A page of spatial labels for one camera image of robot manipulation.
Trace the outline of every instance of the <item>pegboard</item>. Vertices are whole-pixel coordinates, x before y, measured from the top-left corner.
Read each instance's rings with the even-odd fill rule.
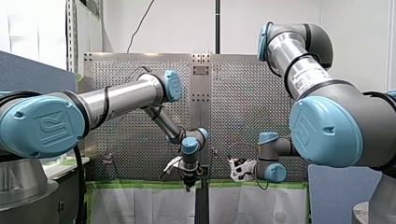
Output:
[[[205,62],[210,87],[202,86],[205,89],[202,91],[205,93],[205,106],[200,105],[200,113],[204,108],[210,119],[200,122],[200,113],[194,111],[199,99],[196,87],[200,86],[200,83],[192,83],[197,81],[195,55],[87,54],[84,83],[79,85],[80,90],[98,90],[131,81],[144,72],[139,66],[159,73],[166,69],[178,71],[183,85],[181,100],[165,104],[165,109],[175,123],[186,129],[206,123],[210,178],[228,178],[228,154],[238,158],[257,157],[257,150],[252,147],[229,149],[229,145],[234,142],[256,145],[260,132],[289,135],[288,117],[292,100],[284,91],[281,78],[272,75],[266,64],[257,62],[255,56],[210,55],[210,62]],[[108,121],[88,139],[86,148],[96,152],[87,170],[90,180],[114,177],[158,179],[178,151],[177,146],[164,140],[161,129],[142,110]],[[108,154],[112,154],[115,165],[103,164],[103,158]],[[306,167],[301,159],[282,158],[282,163],[288,169],[289,181],[304,180]],[[167,179],[176,178],[177,174],[174,174]]]

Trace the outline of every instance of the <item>wire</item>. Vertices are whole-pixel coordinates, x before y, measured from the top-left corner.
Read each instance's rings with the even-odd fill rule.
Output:
[[[254,166],[254,170],[255,170],[255,175],[254,175],[254,177],[255,177],[255,179],[256,179],[256,184],[259,186],[259,188],[260,189],[262,189],[262,190],[267,190],[268,189],[268,186],[269,186],[269,182],[267,181],[267,184],[266,184],[266,186],[265,186],[265,188],[263,188],[262,187],[262,185],[260,184],[260,182],[259,182],[259,179],[257,178],[257,164],[259,163],[259,160],[257,160],[257,163],[256,163],[256,165]]]
[[[235,147],[235,146],[249,146],[249,147],[253,147],[254,150],[257,149],[255,146],[251,145],[250,143],[235,142],[235,143],[232,143],[232,144],[230,144],[230,145],[228,146],[227,156],[230,155],[231,148],[232,148],[232,147]]]
[[[151,3],[148,5],[148,9],[146,10],[145,15],[142,17],[142,20],[140,20],[139,25],[137,26],[136,31],[134,31],[134,33],[132,34],[132,36],[131,36],[131,41],[130,41],[130,43],[129,43],[128,49],[126,50],[127,53],[129,53],[129,49],[131,48],[132,43],[134,42],[134,36],[135,36],[135,35],[137,34],[137,32],[139,31],[140,26],[142,25],[143,20],[144,20],[144,19],[146,18],[146,16],[148,15],[149,10],[151,9],[151,6],[152,6],[152,4],[154,3],[154,1],[155,1],[155,0],[152,0]]]
[[[78,171],[78,211],[76,216],[76,224],[82,224],[84,212],[84,169],[82,167],[81,154],[79,153],[78,145],[74,147],[74,153],[77,162]]]
[[[138,67],[136,67],[136,69],[134,69],[134,71],[132,71],[132,73],[131,73],[127,78],[125,78],[125,80],[124,80],[123,82],[124,82],[124,83],[127,83],[128,81],[130,81],[130,79],[134,76],[134,73],[135,73],[138,69],[141,69],[141,68],[144,69],[147,73],[152,72],[152,70],[149,69],[149,68],[146,67],[146,66],[138,66]],[[109,109],[108,94],[106,94],[106,89],[108,89],[108,87],[105,87],[104,114],[105,114],[106,112],[108,113],[108,109]],[[110,130],[111,133],[113,133],[113,132],[116,130],[116,128],[122,123],[122,121],[125,119],[126,116],[127,116],[127,114],[122,115],[122,117],[119,119],[119,121],[118,121],[118,122],[112,127],[112,129]],[[104,153],[104,155],[105,155],[105,156],[109,156],[109,157],[111,158],[111,161],[107,161],[106,159],[102,159],[103,164],[112,164],[112,165],[113,165],[113,168],[114,168],[115,176],[112,176],[112,177],[110,177],[110,178],[111,178],[111,179],[119,178],[119,172],[118,172],[118,169],[117,169],[117,164],[116,164],[115,161],[114,161],[113,154],[112,154],[112,153],[109,153],[108,138],[106,139],[106,152]]]

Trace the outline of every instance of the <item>blue cap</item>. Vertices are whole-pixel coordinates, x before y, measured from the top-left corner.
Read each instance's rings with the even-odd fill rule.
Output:
[[[275,141],[278,138],[279,138],[279,135],[277,133],[260,133],[259,134],[259,145]]]
[[[391,95],[392,97],[396,97],[396,90],[388,91],[388,94]]]
[[[166,97],[170,103],[178,101],[181,96],[181,81],[178,73],[174,70],[166,70],[163,75]]]
[[[10,93],[12,93],[12,91],[0,91],[0,96],[4,96]]]
[[[184,154],[192,154],[198,150],[198,140],[194,137],[186,137],[181,141],[181,152]]]
[[[0,118],[0,143],[25,158],[50,158],[72,149],[84,133],[81,112],[65,99],[37,96],[20,101]]]
[[[204,135],[204,138],[207,139],[207,137],[209,136],[207,130],[205,128],[199,128],[198,130]]]
[[[272,163],[265,170],[264,178],[271,183],[282,183],[286,179],[286,168],[280,163]]]
[[[361,130],[336,102],[321,96],[298,101],[290,113],[291,138],[298,153],[317,165],[348,167],[360,158]]]
[[[265,58],[265,51],[267,51],[266,47],[267,47],[267,34],[265,33],[265,31],[267,30],[267,26],[268,27],[268,31],[271,30],[271,23],[267,23],[266,25],[264,25],[262,27],[262,29],[260,30],[260,35],[259,35],[259,47],[257,49],[257,58],[259,59],[259,61],[263,61],[265,62],[267,59]]]

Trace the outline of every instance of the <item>black cable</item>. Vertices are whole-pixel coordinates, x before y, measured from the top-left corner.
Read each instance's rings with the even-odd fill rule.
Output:
[[[155,112],[155,115],[152,117],[151,120],[157,119],[161,115],[161,111],[163,110],[163,105],[158,106],[157,112]]]
[[[19,99],[19,98],[27,98],[27,97],[35,97],[41,95],[38,92],[34,91],[14,91],[12,93],[6,94],[0,97],[0,106],[5,103]],[[84,171],[82,167],[82,159],[81,154],[79,153],[78,145],[74,147],[74,152],[76,155],[76,163],[78,170],[78,213],[76,217],[76,224],[81,224],[83,219],[83,209],[84,209]]]
[[[76,217],[76,224],[82,224],[83,212],[84,212],[84,169],[82,167],[81,154],[79,153],[79,148],[76,145],[74,147],[74,153],[77,162],[78,171],[78,211]]]
[[[147,73],[152,72],[152,70],[146,66],[138,66],[136,67],[136,69],[134,69],[134,71],[132,71],[131,75],[129,75],[127,78],[125,78],[124,83],[130,81],[130,78],[134,76],[134,73],[138,70],[138,69],[144,69]],[[105,106],[109,105],[109,101],[106,102],[105,100]],[[119,121],[116,123],[116,125],[113,126],[113,128],[110,130],[111,132],[114,132],[116,130],[116,128],[122,123],[122,121],[126,118],[127,114],[122,115],[122,117],[120,117]],[[109,147],[108,147],[108,138],[106,141],[106,152],[104,153],[105,155],[108,155],[108,151],[109,151]],[[118,172],[118,168],[117,168],[117,164],[115,163],[114,159],[113,159],[113,155],[111,155],[111,164],[113,165],[114,171],[115,171],[115,176],[113,176],[113,178],[119,178],[119,172]]]
[[[28,98],[28,97],[35,97],[39,96],[41,93],[35,92],[35,91],[14,91],[11,93],[8,93],[6,95],[3,95],[0,98],[0,106],[5,105],[6,103],[20,99],[20,98]]]
[[[256,179],[256,184],[259,186],[259,188],[260,189],[262,189],[262,190],[267,190],[268,189],[268,186],[269,186],[269,182],[267,181],[267,184],[266,184],[266,186],[265,186],[265,188],[263,188],[262,187],[262,185],[260,184],[260,182],[259,182],[259,179],[257,178],[257,164],[259,163],[259,160],[257,160],[257,163],[256,163],[256,165],[254,166],[254,170],[255,170],[255,175],[254,175],[254,177],[255,177],[255,179]]]
[[[134,42],[134,36],[135,36],[135,35],[137,34],[137,32],[139,31],[140,26],[142,25],[143,20],[144,20],[144,19],[146,18],[146,16],[148,15],[149,10],[150,10],[152,4],[154,3],[154,1],[155,1],[155,0],[152,0],[151,3],[148,5],[148,9],[146,10],[145,15],[142,17],[142,20],[140,20],[139,25],[137,26],[136,31],[134,31],[134,33],[132,34],[132,36],[131,36],[131,42],[129,43],[128,49],[126,50],[127,53],[129,53],[129,49],[130,49],[131,46],[132,46],[132,42]]]
[[[270,29],[270,25],[274,25],[274,23],[271,22],[271,21],[268,21],[268,22],[267,22],[267,25],[266,25],[266,27],[265,27],[265,48],[263,48],[263,50],[265,50],[265,58],[267,59],[267,65],[268,65],[268,68],[270,69],[270,71],[271,71],[274,75],[276,75],[277,77],[282,77],[282,76],[281,76],[279,73],[277,73],[277,72],[274,70],[274,68],[271,66],[270,58],[268,57],[268,45],[269,45],[268,32],[269,32],[269,29]]]

